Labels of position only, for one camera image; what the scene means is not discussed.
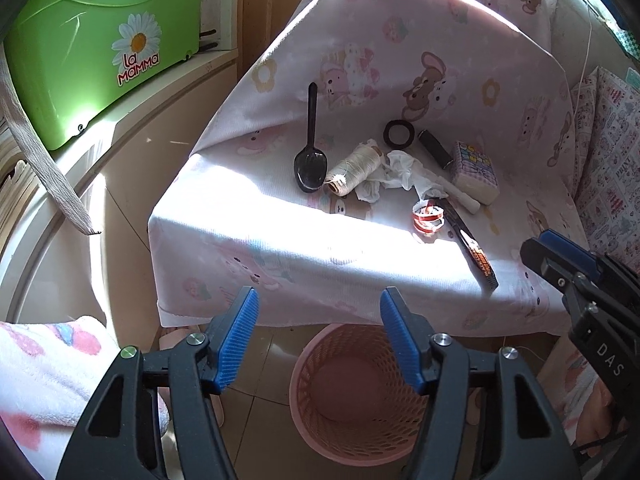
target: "daisy sticker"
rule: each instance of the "daisy sticker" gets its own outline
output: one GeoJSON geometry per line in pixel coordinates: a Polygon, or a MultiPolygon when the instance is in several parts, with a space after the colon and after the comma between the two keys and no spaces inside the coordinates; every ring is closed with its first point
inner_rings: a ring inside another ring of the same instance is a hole
{"type": "Polygon", "coordinates": [[[118,67],[118,85],[137,77],[160,63],[160,36],[162,30],[156,22],[156,16],[144,14],[130,14],[127,23],[118,27],[122,36],[111,45],[118,53],[112,64],[118,67]]]}

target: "twine spool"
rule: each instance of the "twine spool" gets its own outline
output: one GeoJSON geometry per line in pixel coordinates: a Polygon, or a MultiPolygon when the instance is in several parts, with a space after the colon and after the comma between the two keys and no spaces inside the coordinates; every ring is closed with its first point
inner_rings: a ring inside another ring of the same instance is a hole
{"type": "Polygon", "coordinates": [[[369,139],[366,144],[360,144],[351,155],[326,174],[324,183],[338,196],[349,194],[382,163],[382,152],[376,141],[369,139]]]}

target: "white tube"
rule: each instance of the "white tube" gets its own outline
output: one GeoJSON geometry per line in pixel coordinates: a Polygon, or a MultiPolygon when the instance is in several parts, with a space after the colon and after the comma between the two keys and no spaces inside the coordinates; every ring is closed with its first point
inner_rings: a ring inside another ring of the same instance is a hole
{"type": "Polygon", "coordinates": [[[429,180],[432,180],[436,184],[440,184],[444,191],[458,200],[458,202],[460,202],[471,214],[475,215],[478,211],[480,211],[480,203],[478,202],[478,200],[474,200],[465,192],[460,191],[446,178],[436,175],[435,173],[433,173],[433,171],[427,170],[427,168],[424,168],[424,176],[426,176],[429,180]]]}

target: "small box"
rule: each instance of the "small box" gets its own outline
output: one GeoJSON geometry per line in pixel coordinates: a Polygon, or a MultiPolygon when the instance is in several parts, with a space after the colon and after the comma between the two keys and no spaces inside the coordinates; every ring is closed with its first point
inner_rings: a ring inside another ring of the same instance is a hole
{"type": "Polygon", "coordinates": [[[489,205],[500,194],[491,159],[477,148],[456,142],[453,147],[451,181],[478,202],[489,205]]]}

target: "fabric strap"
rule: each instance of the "fabric strap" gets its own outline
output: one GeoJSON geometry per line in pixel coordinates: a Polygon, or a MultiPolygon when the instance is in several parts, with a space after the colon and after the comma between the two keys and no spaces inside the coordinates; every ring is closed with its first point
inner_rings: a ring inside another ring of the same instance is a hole
{"type": "Polygon", "coordinates": [[[0,43],[0,109],[4,113],[15,142],[62,214],[82,234],[99,234],[99,231],[94,228],[86,207],[45,149],[24,112],[11,80],[2,43],[0,43]]]}

